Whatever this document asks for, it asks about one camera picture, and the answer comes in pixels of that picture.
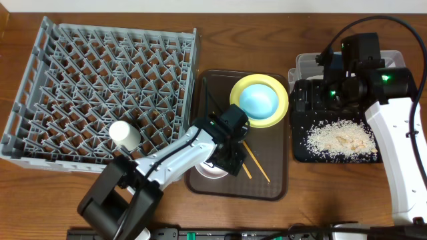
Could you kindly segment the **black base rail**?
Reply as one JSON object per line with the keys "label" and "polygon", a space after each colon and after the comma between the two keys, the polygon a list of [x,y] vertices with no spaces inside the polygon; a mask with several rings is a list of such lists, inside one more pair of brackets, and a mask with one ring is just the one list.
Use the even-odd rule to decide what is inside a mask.
{"label": "black base rail", "polygon": [[176,229],[163,228],[144,229],[135,239],[155,240],[256,240],[256,239],[281,239],[281,240],[340,240],[340,239],[425,239],[425,224],[409,224],[391,227],[373,227],[359,223],[342,223],[326,228],[295,224],[281,231],[261,230],[219,230],[219,229]]}

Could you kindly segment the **grey dishwasher rack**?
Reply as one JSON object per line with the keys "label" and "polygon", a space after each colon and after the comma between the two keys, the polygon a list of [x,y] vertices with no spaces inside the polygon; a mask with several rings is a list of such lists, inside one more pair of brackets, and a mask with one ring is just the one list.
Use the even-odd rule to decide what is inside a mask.
{"label": "grey dishwasher rack", "polygon": [[[44,18],[1,138],[1,158],[28,169],[100,173],[188,129],[199,33],[54,24]],[[109,128],[141,134],[133,151]]]}

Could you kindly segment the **brown plastic tray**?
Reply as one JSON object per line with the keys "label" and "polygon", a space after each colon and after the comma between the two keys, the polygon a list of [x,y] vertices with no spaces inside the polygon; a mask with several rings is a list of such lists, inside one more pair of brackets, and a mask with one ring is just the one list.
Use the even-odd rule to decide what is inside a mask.
{"label": "brown plastic tray", "polygon": [[[198,80],[207,79],[209,92],[217,101],[222,110],[230,105],[230,92],[234,84],[242,77],[253,73],[226,70],[206,70]],[[198,100],[192,108],[194,118],[203,117],[205,113],[205,94],[198,83]],[[245,142],[260,163],[270,182],[264,177],[250,154],[246,153],[244,161],[252,178],[250,179],[244,169],[240,170],[237,177],[227,174],[218,179],[203,176],[195,167],[185,174],[187,188],[198,194],[217,195],[224,197],[239,197],[276,201],[281,199],[288,190],[288,153],[289,153],[289,114],[272,127],[263,129],[252,128]]]}

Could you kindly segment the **light blue bowl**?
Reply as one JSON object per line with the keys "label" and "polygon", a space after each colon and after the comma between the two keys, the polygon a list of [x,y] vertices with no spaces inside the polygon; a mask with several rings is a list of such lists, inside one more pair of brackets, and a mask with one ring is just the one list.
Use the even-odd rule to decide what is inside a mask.
{"label": "light blue bowl", "polygon": [[242,91],[239,104],[248,117],[257,120],[267,119],[278,108],[278,96],[267,85],[253,84]]}

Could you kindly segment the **clear plastic bin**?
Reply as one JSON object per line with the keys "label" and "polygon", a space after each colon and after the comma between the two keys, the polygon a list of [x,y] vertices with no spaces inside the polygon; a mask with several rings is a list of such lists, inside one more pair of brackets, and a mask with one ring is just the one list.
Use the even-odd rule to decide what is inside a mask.
{"label": "clear plastic bin", "polygon": [[[397,50],[381,50],[381,58],[386,68],[405,67],[403,55]],[[296,57],[296,68],[288,71],[289,92],[292,92],[296,81],[301,79],[323,79],[324,68],[316,63],[315,56],[319,53],[303,53]]]}

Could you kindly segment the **right wooden chopstick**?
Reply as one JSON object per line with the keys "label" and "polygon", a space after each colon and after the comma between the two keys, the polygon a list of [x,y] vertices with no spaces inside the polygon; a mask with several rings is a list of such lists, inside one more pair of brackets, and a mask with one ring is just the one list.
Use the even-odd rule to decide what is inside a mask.
{"label": "right wooden chopstick", "polygon": [[246,150],[248,151],[248,153],[250,154],[251,158],[254,160],[254,163],[258,166],[258,169],[262,172],[263,176],[266,178],[268,183],[270,183],[271,182],[270,178],[268,177],[268,175],[264,171],[264,168],[261,166],[260,162],[258,161],[256,156],[254,155],[252,150],[249,148],[248,144],[245,141],[243,141],[242,143],[243,143],[244,147],[246,148]]}

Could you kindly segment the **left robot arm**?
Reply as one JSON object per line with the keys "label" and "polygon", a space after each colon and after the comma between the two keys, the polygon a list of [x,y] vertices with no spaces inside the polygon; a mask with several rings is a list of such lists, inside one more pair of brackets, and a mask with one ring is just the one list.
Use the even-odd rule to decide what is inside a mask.
{"label": "left robot arm", "polygon": [[245,112],[232,104],[220,116],[197,118],[185,135],[144,158],[120,155],[101,172],[77,212],[102,239],[149,239],[147,229],[164,189],[204,162],[238,175],[249,131]]}

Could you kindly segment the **white cup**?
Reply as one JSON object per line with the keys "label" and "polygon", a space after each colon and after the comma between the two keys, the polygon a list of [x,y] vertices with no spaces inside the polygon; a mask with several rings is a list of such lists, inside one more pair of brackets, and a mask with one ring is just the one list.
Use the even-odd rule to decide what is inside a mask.
{"label": "white cup", "polygon": [[141,141],[140,132],[126,121],[116,121],[109,128],[109,136],[119,147],[133,151]]}

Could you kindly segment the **yellow plate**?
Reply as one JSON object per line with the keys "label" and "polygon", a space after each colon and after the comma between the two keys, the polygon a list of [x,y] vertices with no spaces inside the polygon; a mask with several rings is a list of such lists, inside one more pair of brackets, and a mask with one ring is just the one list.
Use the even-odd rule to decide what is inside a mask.
{"label": "yellow plate", "polygon": [[266,128],[285,117],[289,98],[285,87],[277,79],[264,74],[251,74],[242,77],[233,86],[230,104],[244,111],[252,127]]}

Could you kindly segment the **black waste bin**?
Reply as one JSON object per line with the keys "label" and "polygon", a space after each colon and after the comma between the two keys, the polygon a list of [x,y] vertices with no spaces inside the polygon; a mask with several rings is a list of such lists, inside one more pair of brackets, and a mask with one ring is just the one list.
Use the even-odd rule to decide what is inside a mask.
{"label": "black waste bin", "polygon": [[339,119],[363,123],[371,130],[364,114],[359,112],[357,108],[324,109],[320,104],[317,79],[296,81],[294,89],[290,93],[290,122],[295,159],[302,163],[381,163],[382,157],[377,144],[376,147],[379,150],[379,154],[376,160],[373,157],[368,157],[367,161],[362,161],[361,157],[357,157],[356,161],[347,161],[344,157],[338,157],[335,160],[331,157],[321,159],[309,152],[304,143],[310,128],[323,120],[335,122]]}

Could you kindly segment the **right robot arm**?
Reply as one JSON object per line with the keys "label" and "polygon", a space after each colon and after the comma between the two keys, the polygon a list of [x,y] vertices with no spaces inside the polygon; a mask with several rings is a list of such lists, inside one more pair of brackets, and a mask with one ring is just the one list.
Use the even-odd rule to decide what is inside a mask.
{"label": "right robot arm", "polygon": [[324,68],[324,105],[363,112],[378,144],[397,225],[426,220],[426,138],[420,94],[411,71],[387,67],[377,33],[342,39],[341,52],[327,47],[316,56]]}

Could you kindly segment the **spilled rice pile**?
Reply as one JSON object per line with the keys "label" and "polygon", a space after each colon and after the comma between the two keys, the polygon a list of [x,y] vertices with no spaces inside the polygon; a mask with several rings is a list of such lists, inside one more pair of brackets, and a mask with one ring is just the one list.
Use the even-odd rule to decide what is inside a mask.
{"label": "spilled rice pile", "polygon": [[376,160],[379,154],[373,132],[363,123],[344,119],[323,120],[313,125],[304,145],[321,159],[344,157],[347,161],[356,161],[361,157],[367,161],[368,157]]}

